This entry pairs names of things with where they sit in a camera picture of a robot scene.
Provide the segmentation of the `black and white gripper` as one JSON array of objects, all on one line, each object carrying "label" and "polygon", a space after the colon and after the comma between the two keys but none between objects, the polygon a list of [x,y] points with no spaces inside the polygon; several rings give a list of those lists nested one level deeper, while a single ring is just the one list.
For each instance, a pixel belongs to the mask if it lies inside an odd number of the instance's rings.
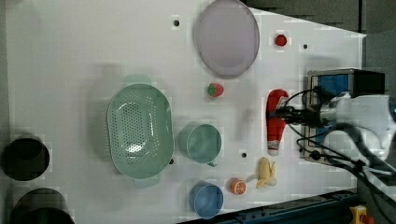
[{"label": "black and white gripper", "polygon": [[[268,113],[268,118],[284,120],[293,119],[293,115],[290,114],[293,110],[293,106],[281,106],[280,108],[276,109],[276,112]],[[293,123],[302,124],[305,126],[321,126],[320,105],[309,105],[304,109],[297,109],[294,114]]]}]

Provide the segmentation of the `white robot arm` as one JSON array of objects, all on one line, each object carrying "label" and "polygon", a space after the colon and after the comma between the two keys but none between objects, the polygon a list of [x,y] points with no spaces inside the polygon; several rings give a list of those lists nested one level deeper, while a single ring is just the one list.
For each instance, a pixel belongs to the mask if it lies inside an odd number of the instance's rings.
[{"label": "white robot arm", "polygon": [[320,142],[309,134],[301,136],[321,149],[311,152],[311,157],[325,158],[329,164],[348,170],[387,197],[395,198],[395,166],[387,161],[395,148],[395,101],[390,96],[320,94],[314,105],[301,109],[283,100],[266,117],[311,129],[323,128]]}]

